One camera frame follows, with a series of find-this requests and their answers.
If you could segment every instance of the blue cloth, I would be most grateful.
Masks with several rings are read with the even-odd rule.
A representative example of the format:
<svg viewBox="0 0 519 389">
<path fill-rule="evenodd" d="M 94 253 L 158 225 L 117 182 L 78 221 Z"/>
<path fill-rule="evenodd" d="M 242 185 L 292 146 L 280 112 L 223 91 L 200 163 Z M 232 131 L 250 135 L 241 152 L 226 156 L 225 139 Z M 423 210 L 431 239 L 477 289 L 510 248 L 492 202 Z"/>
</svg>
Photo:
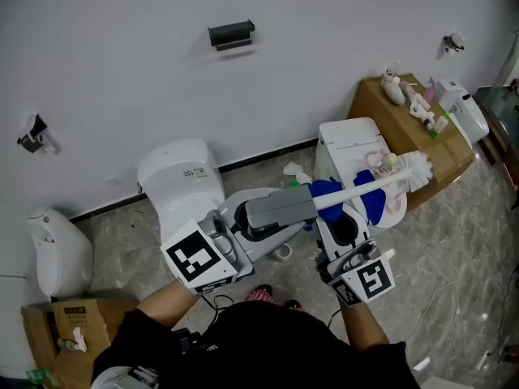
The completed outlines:
<svg viewBox="0 0 519 389">
<path fill-rule="evenodd" d="M 373 182 L 375 178 L 369 170 L 363 170 L 357 173 L 357 177 L 354 180 L 356 186 L 363 185 L 365 183 Z M 360 199 L 364 203 L 366 208 L 367 219 L 372 224 L 378 224 L 382 213 L 384 212 L 384 205 L 386 204 L 386 192 L 382 189 L 373 190 L 369 193 L 363 194 Z"/>
<path fill-rule="evenodd" d="M 328 193 L 333 193 L 334 191 L 342 190 L 341 183 L 335 180 L 333 177 L 331 177 L 330 180 L 314 180 L 313 183 L 305 184 L 308 186 L 308 190 L 310 191 L 312 198 L 327 195 Z M 321 216 L 324 220 L 329 220 L 330 222 L 337 222 L 341 217 L 341 213 L 342 203 L 339 203 L 335 206 L 329 207 L 328 209 L 323 209 L 322 211 L 319 211 L 319 216 Z"/>
</svg>

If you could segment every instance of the toilet tank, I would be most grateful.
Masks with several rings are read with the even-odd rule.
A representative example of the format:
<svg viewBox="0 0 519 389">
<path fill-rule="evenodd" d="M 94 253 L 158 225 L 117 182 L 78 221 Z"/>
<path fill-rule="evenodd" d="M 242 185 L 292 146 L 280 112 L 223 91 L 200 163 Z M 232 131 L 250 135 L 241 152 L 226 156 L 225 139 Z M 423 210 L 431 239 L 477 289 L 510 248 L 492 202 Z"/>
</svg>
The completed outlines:
<svg viewBox="0 0 519 389">
<path fill-rule="evenodd" d="M 163 239 L 166 231 L 189 218 L 203 219 L 224 201 L 220 172 L 202 139 L 181 139 L 153 150 L 140 161 L 137 178 L 157 211 Z"/>
</svg>

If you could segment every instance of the brown cardboard box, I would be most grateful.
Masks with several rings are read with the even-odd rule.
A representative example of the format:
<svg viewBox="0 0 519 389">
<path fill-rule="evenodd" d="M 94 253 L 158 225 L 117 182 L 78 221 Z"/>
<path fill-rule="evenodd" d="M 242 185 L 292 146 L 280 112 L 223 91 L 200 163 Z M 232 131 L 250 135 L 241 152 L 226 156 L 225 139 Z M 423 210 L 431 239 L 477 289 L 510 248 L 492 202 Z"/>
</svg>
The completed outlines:
<svg viewBox="0 0 519 389">
<path fill-rule="evenodd" d="M 56 322 L 50 303 L 21 308 L 27 342 L 37 369 L 54 370 L 58 355 Z"/>
<path fill-rule="evenodd" d="M 132 311 L 137 303 L 110 299 L 89 299 L 55 302 L 54 317 L 59 337 L 74 340 L 76 327 L 83 333 L 87 352 L 62 349 L 54 370 L 62 388 L 89 389 L 93 362 L 108 348 L 122 323 L 124 313 Z"/>
<path fill-rule="evenodd" d="M 413 75 L 401 75 L 401 80 L 417 83 L 413 89 L 423 93 L 424 87 Z M 434 101 L 431 111 L 438 119 L 445 112 Z M 420 190 L 407 195 L 410 211 L 427 201 L 453 182 L 474 161 L 474 154 L 452 122 L 448 122 L 437 139 L 431 138 L 420 120 L 409 114 L 409 102 L 394 105 L 385 96 L 380 78 L 363 79 L 355 94 L 348 118 L 370 117 L 379 127 L 389 149 L 397 155 L 419 150 L 425 152 L 433 164 L 431 182 Z"/>
</svg>

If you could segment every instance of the tiled floor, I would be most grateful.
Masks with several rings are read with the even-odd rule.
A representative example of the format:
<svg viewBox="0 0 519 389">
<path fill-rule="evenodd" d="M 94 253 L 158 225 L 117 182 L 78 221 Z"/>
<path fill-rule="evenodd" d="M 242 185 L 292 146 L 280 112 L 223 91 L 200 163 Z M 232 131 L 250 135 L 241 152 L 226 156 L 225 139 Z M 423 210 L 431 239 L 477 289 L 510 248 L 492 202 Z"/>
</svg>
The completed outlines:
<svg viewBox="0 0 519 389">
<path fill-rule="evenodd" d="M 314 148 L 234 170 L 223 175 L 225 193 L 254 187 L 287 187 L 293 177 L 282 175 L 289 161 L 311 175 Z M 515 372 L 499 356 L 489 357 L 476 370 L 485 350 L 497 343 L 502 299 L 510 274 L 519 263 L 519 215 L 509 207 L 514 193 L 503 170 L 477 160 L 457 181 L 418 209 L 409 212 L 394 229 L 377 237 L 382 251 L 394 248 L 391 260 L 397 287 L 370 304 L 391 341 L 404 340 L 415 329 L 433 292 L 449 282 L 457 285 L 459 311 L 453 285 L 437 293 L 417 333 L 408 341 L 411 366 L 431 359 L 427 373 L 475 387 L 501 387 Z M 160 235 L 149 201 L 134 203 L 86 220 L 78 226 L 95 248 L 92 292 L 120 290 L 142 299 L 170 281 L 159 250 Z M 327 322 L 337 310 L 337 299 L 315 272 L 318 249 L 311 233 L 301 232 L 291 242 L 292 258 L 279 263 L 260 260 L 256 274 L 219 292 L 241 301 L 257 284 L 269 283 L 283 302 L 297 298 L 304 308 Z M 515 277 L 507 300 L 503 335 L 519 343 L 519 313 Z M 191 326 L 204 331 L 213 312 L 199 301 L 188 314 Z M 453 347 L 454 317 L 457 321 Z M 332 331 L 345 339 L 337 316 Z"/>
</svg>

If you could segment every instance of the black baseboard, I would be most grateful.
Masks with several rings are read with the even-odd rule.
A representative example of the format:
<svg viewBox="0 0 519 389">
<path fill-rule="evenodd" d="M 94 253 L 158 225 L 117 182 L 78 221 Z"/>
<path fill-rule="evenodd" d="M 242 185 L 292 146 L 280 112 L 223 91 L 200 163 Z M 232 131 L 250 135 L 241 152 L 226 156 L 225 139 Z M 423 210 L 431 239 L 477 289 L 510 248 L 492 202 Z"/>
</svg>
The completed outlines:
<svg viewBox="0 0 519 389">
<path fill-rule="evenodd" d="M 303 150 L 304 148 L 314 147 L 317 145 L 317 141 L 318 141 L 318 139 L 311 139 L 309 141 L 305 141 L 303 143 L 298 143 L 293 146 L 280 148 L 279 150 L 276 150 L 274 152 L 266 152 L 264 154 L 260 154 L 259 156 L 254 156 L 249 159 L 240 160 L 240 161 L 237 161 L 236 163 L 231 163 L 230 165 L 222 165 L 219 168 L 219 170 L 220 170 L 220 173 L 222 173 L 222 174 L 228 173 L 230 171 L 240 169 L 241 167 L 259 163 L 260 161 L 270 160 L 275 157 L 283 156 L 290 152 L 297 152 L 299 150 Z M 77 224 L 79 222 L 82 222 L 83 220 L 90 219 L 94 216 L 99 216 L 104 213 L 114 211 L 115 209 L 119 209 L 120 207 L 124 207 L 129 204 L 139 202 L 140 200 L 144 200 L 147 198 L 148 198 L 148 196 L 145 193 L 136 194 L 135 196 L 131 196 L 128 199 L 124 199 L 119 202 L 109 204 L 108 206 L 100 207 L 99 209 L 96 209 L 89 213 L 85 213 L 84 215 L 79 215 L 79 216 L 73 217 L 71 219 L 71 222 L 73 224 Z"/>
</svg>

